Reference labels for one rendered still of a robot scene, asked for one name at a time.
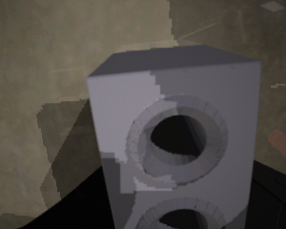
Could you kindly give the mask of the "grey plate with round holes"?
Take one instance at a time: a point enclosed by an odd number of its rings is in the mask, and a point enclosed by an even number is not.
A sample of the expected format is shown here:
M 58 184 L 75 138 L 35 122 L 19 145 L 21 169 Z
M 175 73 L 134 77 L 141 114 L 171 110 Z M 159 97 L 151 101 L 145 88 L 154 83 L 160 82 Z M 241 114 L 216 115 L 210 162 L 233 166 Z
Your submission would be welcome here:
M 261 70 L 192 45 L 113 53 L 86 78 L 115 229 L 245 229 Z

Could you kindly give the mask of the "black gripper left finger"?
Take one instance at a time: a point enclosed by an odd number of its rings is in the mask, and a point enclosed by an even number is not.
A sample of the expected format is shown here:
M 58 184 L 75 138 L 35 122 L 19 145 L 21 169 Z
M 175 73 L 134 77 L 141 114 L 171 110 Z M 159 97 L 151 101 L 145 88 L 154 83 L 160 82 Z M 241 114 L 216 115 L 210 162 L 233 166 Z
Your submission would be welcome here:
M 115 229 L 102 165 L 50 209 L 17 229 Z

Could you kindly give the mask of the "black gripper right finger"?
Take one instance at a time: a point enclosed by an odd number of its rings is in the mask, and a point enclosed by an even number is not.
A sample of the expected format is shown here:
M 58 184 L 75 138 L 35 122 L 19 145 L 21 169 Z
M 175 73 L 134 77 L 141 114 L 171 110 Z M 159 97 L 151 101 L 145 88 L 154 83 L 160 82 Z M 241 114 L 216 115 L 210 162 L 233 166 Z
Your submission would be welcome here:
M 286 229 L 286 174 L 256 160 L 245 229 Z

